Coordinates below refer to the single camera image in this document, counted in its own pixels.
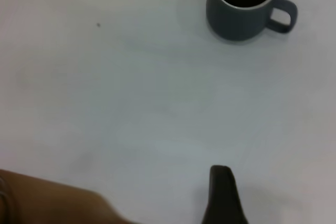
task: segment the table surface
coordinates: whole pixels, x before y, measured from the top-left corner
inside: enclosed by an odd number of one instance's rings
[[[227,165],[251,224],[334,223],[336,0],[240,44],[205,1],[0,0],[1,167],[196,224]]]

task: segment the gray mug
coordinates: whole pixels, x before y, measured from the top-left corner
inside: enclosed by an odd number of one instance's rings
[[[289,25],[271,19],[274,8],[289,14]],[[288,0],[266,0],[253,7],[237,7],[225,0],[207,0],[206,17],[215,33],[224,39],[241,41],[256,36],[265,27],[289,33],[296,23],[298,9]]]

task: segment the black handle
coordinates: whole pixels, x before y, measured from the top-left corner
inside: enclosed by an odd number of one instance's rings
[[[224,223],[248,224],[231,169],[214,165],[210,170],[209,201],[202,224]]]
[[[289,14],[290,24],[285,25],[271,19],[267,24],[267,28],[282,34],[289,33],[290,31],[292,31],[296,20],[298,19],[298,8],[293,2],[289,0],[274,0],[273,5],[274,8],[283,10],[284,12]]]

